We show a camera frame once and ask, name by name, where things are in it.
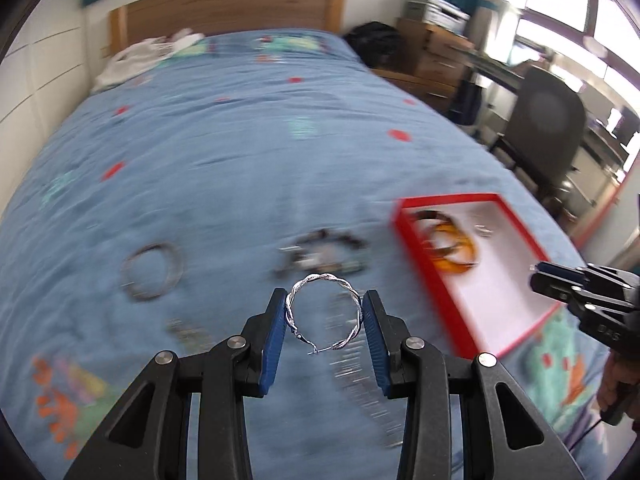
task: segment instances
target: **wooden headboard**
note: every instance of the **wooden headboard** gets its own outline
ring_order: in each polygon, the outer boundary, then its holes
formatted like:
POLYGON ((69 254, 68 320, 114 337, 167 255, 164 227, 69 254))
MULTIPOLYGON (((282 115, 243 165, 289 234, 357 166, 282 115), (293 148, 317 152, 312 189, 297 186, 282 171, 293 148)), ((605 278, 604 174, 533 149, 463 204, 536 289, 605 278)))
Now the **wooden headboard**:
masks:
POLYGON ((111 53, 182 28, 223 34, 304 27, 340 32, 344 0, 138 0, 110 13, 111 53))

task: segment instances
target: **white cloth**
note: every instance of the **white cloth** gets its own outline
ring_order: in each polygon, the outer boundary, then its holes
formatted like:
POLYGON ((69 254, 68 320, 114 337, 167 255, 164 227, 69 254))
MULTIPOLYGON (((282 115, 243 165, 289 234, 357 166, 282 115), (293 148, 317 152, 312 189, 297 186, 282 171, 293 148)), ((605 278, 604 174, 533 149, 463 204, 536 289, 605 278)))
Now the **white cloth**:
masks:
POLYGON ((204 34, 190 34, 181 30, 171 39, 149 38, 128 46, 113 56, 102 73, 95 78, 93 93, 101 92, 158 66, 165 59, 202 40, 204 34))

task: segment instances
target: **bracelet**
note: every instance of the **bracelet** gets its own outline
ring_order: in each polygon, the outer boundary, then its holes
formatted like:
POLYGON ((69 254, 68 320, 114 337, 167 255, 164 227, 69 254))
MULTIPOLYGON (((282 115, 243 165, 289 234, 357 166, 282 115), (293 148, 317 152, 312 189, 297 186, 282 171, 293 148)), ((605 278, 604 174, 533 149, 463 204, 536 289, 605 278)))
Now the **bracelet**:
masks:
POLYGON ((156 244, 149 244, 134 252, 131 256, 128 256, 122 264, 122 277, 124 279, 123 288, 127 294, 129 294, 135 301, 149 301, 155 298, 159 298, 163 294, 166 294, 171 288, 173 288, 180 281, 182 272, 184 271, 184 263, 180 255, 180 251, 176 246, 169 242, 160 242, 156 244), (131 279, 130 269, 131 264, 141 255, 149 251, 161 251, 169 261, 169 268, 166 278, 160 290, 155 292, 146 292, 141 290, 136 283, 131 279))
POLYGON ((457 222, 449 215, 436 210, 422 210, 414 213, 414 218, 419 220, 435 220, 436 223, 422 231, 422 235, 429 244, 426 249, 437 268, 443 272, 462 274, 477 264, 478 256, 476 246, 471 238, 458 226, 457 222), (433 234, 443 233, 450 235, 452 244, 446 247, 434 248, 431 239, 433 234), (460 262, 451 256, 464 254, 465 260, 460 262))
POLYGON ((296 238, 294 245, 280 249, 286 255, 285 264, 276 269, 278 278, 286 276, 291 269, 300 269, 318 274, 352 274, 367 268, 368 244, 366 241, 352 235, 347 230, 318 229, 296 238), (356 253, 356 257, 343 262, 322 263, 314 260, 313 251, 305 250, 306 244, 314 242, 336 242, 346 245, 356 253))

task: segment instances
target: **red and white box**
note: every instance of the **red and white box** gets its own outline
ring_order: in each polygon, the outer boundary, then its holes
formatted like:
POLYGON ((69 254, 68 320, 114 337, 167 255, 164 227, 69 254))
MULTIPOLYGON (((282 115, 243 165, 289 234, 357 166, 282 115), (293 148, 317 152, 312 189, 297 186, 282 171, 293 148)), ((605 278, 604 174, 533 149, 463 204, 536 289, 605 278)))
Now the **red and white box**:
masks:
POLYGON ((404 198, 394 223, 459 356, 501 357, 538 330, 559 303, 529 288, 531 266, 548 260, 524 224, 495 193, 404 198), (451 216, 471 237, 476 265, 461 274, 441 272, 430 257, 415 212, 451 216), (476 228, 491 231, 483 237, 476 228))

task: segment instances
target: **silver hoop earring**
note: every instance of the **silver hoop earring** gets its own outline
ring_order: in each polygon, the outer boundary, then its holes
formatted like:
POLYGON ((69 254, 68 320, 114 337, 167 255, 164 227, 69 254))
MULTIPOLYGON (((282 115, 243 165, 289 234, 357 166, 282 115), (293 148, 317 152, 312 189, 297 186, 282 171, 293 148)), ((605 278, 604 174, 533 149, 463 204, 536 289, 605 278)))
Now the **silver hoop earring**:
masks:
POLYGON ((313 347, 314 351, 313 352, 309 352, 309 355, 317 354, 319 352, 324 352, 325 350, 339 350, 341 348, 344 348, 355 337, 358 336, 358 334, 360 333, 360 329, 362 327, 362 299, 360 298, 359 294, 351 286, 351 283, 349 283, 347 280, 343 280, 343 279, 338 278, 337 276, 334 276, 334 275, 329 274, 329 273, 310 274, 306 278, 304 278, 303 280, 300 280, 299 282, 297 282, 291 288, 291 292, 289 294, 287 294, 287 297, 286 297, 285 302, 284 302, 284 309, 285 309, 284 319, 285 319, 287 325, 289 325, 289 328, 291 329, 291 332, 293 333, 293 335, 296 336, 296 338, 300 339, 300 341, 302 341, 303 343, 306 343, 306 344, 311 345, 313 347), (340 285, 341 287, 347 289, 350 292, 351 296, 353 297, 353 303, 355 303, 357 308, 358 308, 357 315, 356 315, 356 324, 354 325, 353 329, 351 329, 350 334, 345 339, 343 339, 342 341, 337 341, 337 342, 333 343, 331 346, 327 346, 326 348, 322 348, 320 350, 318 350, 318 347, 316 347, 315 344, 313 344, 311 341, 309 341, 309 339, 305 338, 300 333, 300 330, 298 330, 298 327, 296 326, 296 321, 294 320, 293 310, 292 310, 293 298, 295 297, 297 291, 299 291, 307 283, 314 282, 316 280, 328 280, 329 282, 338 283, 338 285, 340 285))

